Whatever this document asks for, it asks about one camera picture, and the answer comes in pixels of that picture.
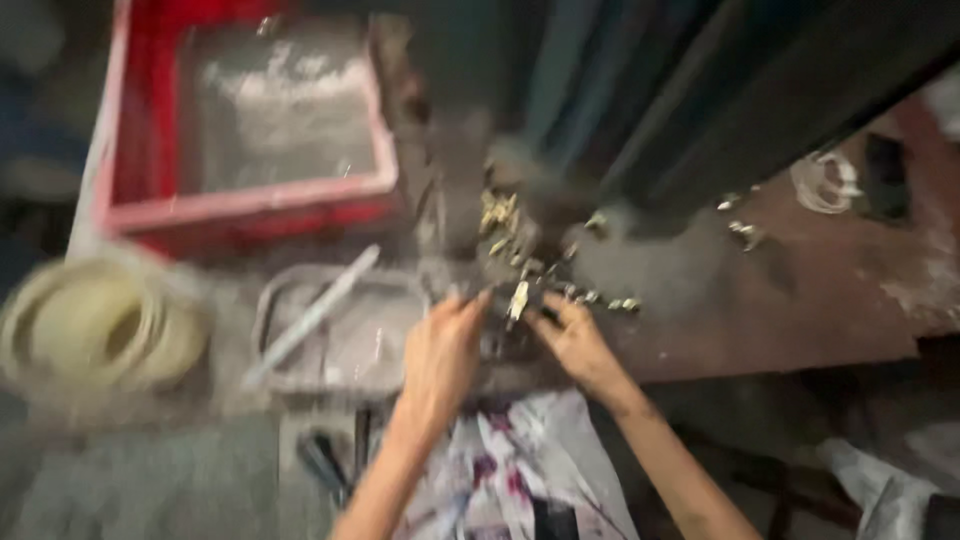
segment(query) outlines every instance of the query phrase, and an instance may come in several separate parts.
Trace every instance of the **workbench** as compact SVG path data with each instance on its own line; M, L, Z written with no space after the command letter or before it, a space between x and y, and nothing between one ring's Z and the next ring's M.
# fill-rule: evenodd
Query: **workbench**
M704 217L695 219L685 233L658 240L660 253L680 258L690 268L719 260L719 274L714 272L697 300L685 301L684 309L671 308L676 300L670 287L664 287L661 294L643 299L644 312L635 324L615 325L607 332L612 348L638 382L915 357L918 338L960 330L956 254L960 158L940 136L919 99L904 101L893 110L893 117L900 123L910 155L912 223L898 228L851 212L814 213L797 203L785 173L731 213L705 210ZM438 294L455 282L448 271L451 265L423 255L430 250L424 251L409 229L294 239L202 264L167 263L125 242L104 238L89 218L90 187L98 166L95 158L108 143L102 125L101 119L91 147L94 159L84 174L69 256L142 259L166 265L171 282L203 298L213 330L200 376L203 381L196 388L187 384L179 394L97 398L73 406L74 422L218 417L287 406L265 392L241 390L239 380L253 362L250 332L259 289L289 265L345 263L376 241L384 246L390 265L430 274ZM401 168L411 162L404 144L402 139L397 143ZM405 172L408 178L418 174ZM742 253L726 232L727 221L734 218L759 226L768 240L753 252ZM711 249L704 249L708 244ZM704 253L719 259L700 261ZM696 280L697 276L684 278ZM569 384L547 355L514 360L485 364L476 392L515 394Z

